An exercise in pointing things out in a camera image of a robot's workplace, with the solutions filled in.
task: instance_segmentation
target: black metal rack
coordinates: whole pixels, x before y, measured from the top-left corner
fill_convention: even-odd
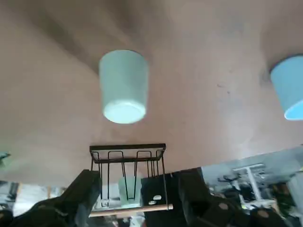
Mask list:
[[[127,200],[135,200],[136,192],[136,182],[137,182],[137,167],[138,162],[146,162],[147,164],[147,175],[148,177],[159,176],[159,161],[162,164],[162,176],[164,184],[164,193],[165,193],[165,202],[169,209],[168,198],[167,198],[167,189],[165,181],[165,166],[163,154],[166,150],[165,143],[159,144],[134,144],[134,145],[95,145],[89,147],[89,152],[91,155],[91,167],[93,170],[93,165],[98,165],[98,170],[100,173],[100,196],[101,200],[103,199],[102,195],[102,164],[107,164],[107,205],[109,206],[109,177],[110,177],[110,168],[109,164],[111,163],[121,163],[122,176],[124,177],[125,182],[125,191]],[[119,157],[111,157],[111,154],[118,154]],[[134,197],[128,197],[127,190],[127,180],[125,172],[125,163],[134,163]]]

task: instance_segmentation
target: green object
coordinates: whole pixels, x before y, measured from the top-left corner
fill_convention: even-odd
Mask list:
[[[0,152],[0,167],[7,166],[11,161],[10,154],[6,152]]]

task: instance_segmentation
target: wooden dowel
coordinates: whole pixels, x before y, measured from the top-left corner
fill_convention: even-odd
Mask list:
[[[169,210],[174,209],[172,204],[169,204]],[[126,209],[115,209],[115,210],[102,210],[102,211],[93,211],[90,213],[89,217],[101,217],[109,215],[120,215],[126,213],[137,213],[137,212],[149,212],[149,211],[159,211],[167,210],[167,205],[152,205],[145,207],[135,207],[135,208],[126,208]]]

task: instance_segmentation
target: light blue cup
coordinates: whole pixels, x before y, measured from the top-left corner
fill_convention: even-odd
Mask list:
[[[105,54],[99,63],[103,115],[112,122],[131,124],[146,114],[147,61],[129,50]]]
[[[270,73],[284,117],[290,121],[303,120],[303,55],[287,58]]]

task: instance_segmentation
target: wooden surface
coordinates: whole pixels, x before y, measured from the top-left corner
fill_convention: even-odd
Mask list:
[[[40,2],[65,33],[37,20],[37,1],[0,2],[0,148],[12,154],[1,180],[67,186],[92,144],[165,142],[170,172],[302,143],[268,70],[303,52],[303,1]],[[74,52],[50,37],[66,33]],[[114,49],[150,65],[148,112],[132,125],[101,112],[95,71]]]

